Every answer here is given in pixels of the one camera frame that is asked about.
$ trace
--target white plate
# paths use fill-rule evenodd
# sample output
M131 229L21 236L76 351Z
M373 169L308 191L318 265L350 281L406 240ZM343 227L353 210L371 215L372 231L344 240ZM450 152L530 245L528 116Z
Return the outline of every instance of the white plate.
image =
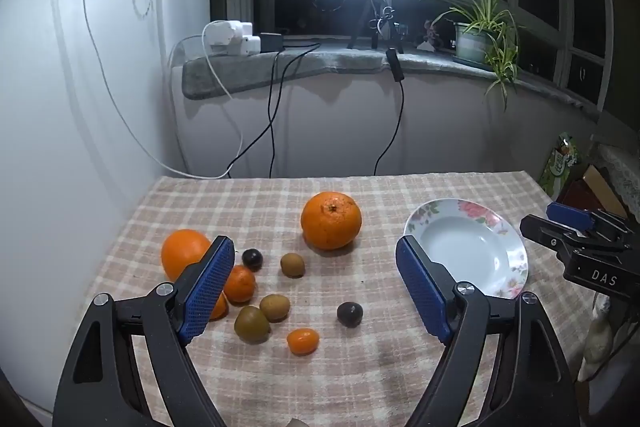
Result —
M456 281L488 296L514 299L529 274L527 251L510 223L481 204L457 198L428 201L409 216L413 235L429 259Z

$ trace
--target orange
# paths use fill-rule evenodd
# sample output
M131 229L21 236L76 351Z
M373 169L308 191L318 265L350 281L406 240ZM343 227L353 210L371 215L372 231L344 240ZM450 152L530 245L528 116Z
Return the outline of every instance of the orange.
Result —
M294 355L308 355L316 350L320 343L320 335L311 328L293 330L287 335L287 344Z
M210 320L213 321L215 319L219 319L220 317L222 317L222 315L226 313L227 310L228 310L228 306L226 304L225 294L224 292L220 292L220 297L218 297L218 301L216 302L216 305L213 306L213 311L211 312Z
M234 266L226 280L224 292L231 302L247 302L254 296L255 275L246 266Z
M362 226L362 214L346 194L320 192L306 202L300 226L310 245L320 250L335 250L355 239Z
M195 230L176 230L169 235L160 253L162 267L169 280L175 282L186 266L202 259L210 245L210 240Z

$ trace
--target navel orange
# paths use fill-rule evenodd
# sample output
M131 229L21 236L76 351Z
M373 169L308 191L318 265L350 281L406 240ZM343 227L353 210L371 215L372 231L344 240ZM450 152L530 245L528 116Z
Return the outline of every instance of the navel orange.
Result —
M169 235L160 253L162 267L169 280L175 282L186 266L202 259L210 245L210 240L196 230L181 229Z

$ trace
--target vase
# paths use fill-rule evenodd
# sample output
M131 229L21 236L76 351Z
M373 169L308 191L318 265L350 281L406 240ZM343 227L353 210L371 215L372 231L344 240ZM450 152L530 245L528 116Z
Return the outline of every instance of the vase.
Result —
M467 26L456 23L456 57L485 64L486 54L493 45L491 37L486 31L475 28L465 32Z

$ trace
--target tripod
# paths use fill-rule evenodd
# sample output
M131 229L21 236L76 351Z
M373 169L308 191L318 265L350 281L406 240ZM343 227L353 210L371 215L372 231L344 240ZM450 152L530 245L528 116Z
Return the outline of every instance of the tripod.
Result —
M370 13L372 10L373 19L370 18ZM362 7L362 13L360 14L358 23L356 24L353 33L351 34L351 39L349 40L347 48L350 50L353 49L356 40L358 39L360 28L362 28L363 24L367 21L367 18L369 18L369 27L374 30L374 34L371 37L371 49L376 50L378 48L378 38L380 36L379 30L381 29L381 23L382 27L384 27L384 25L388 23L389 37L393 46L396 48L396 50L398 50L398 53L404 54L404 49L402 48L402 40L398 33L398 30L396 29L396 24L391 22L393 13L394 10L391 6L388 6L386 4L386 0L366 0L364 6Z

